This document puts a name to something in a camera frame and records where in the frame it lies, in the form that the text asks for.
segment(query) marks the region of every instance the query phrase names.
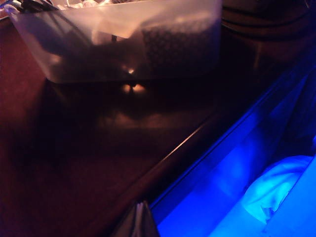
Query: cable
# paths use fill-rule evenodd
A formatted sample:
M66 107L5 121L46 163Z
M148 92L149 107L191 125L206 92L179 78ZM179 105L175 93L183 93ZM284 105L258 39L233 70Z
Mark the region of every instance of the cable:
M285 40L294 40L294 39L299 39L301 38L303 35L312 32L311 31L311 27L310 26L306 26L304 28L302 28L301 30L299 30L298 32L292 33L292 34L286 34L286 35L258 35L258 34L252 34L252 33L247 33L247 32L243 32L243 31L238 31L235 30L234 28L227 26L225 24L222 24L222 27L224 27L225 29L227 29L228 31L246 37L246 38L250 38L253 40L260 40L260 41L285 41Z
M232 21L229 19L226 19L224 17L222 17L222 21L232 24L232 25L236 25L236 26L243 26L243 27L250 27L250 28L277 28L277 27L281 27L281 26L287 26L287 25L291 25L299 20L301 20L302 18L304 18L305 16L307 16L310 13L310 8L304 12L303 14L299 15L298 17L295 17L291 20L288 21L284 21L284 22L280 22L280 23L272 23L272 24L250 24L250 23L243 23L243 22L237 22L237 21Z

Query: dark wooden table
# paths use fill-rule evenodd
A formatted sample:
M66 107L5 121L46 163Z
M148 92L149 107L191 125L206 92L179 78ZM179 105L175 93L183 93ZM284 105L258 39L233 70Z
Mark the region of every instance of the dark wooden table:
M277 30L238 28L291 34L274 40L223 30L210 74L130 85L51 83L10 20L1 21L0 235L106 233L134 200L155 198L314 46L311 22L309 15Z

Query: white cloth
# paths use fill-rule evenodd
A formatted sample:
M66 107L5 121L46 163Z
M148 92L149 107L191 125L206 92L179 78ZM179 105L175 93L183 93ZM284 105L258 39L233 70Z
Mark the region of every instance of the white cloth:
M244 209L266 224L305 171L312 158L308 156L287 157L269 166L250 185L241 199Z

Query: fabric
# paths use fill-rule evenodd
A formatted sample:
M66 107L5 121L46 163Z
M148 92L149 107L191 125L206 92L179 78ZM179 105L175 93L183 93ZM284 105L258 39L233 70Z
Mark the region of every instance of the fabric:
M270 167L251 184L241 199L243 208L267 223L305 171L313 157L287 157Z

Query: glowing light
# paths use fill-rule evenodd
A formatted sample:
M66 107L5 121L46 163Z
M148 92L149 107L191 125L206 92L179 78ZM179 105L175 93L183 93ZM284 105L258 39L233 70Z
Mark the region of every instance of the glowing light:
M146 89L140 84L136 84L136 85L125 84L122 86L122 90L125 93L134 92L136 94L141 94L141 93L144 93L146 91Z
M125 92L125 93L129 93L130 92L130 89L131 89L131 86L128 85L128 84L125 84L122 86L122 90Z

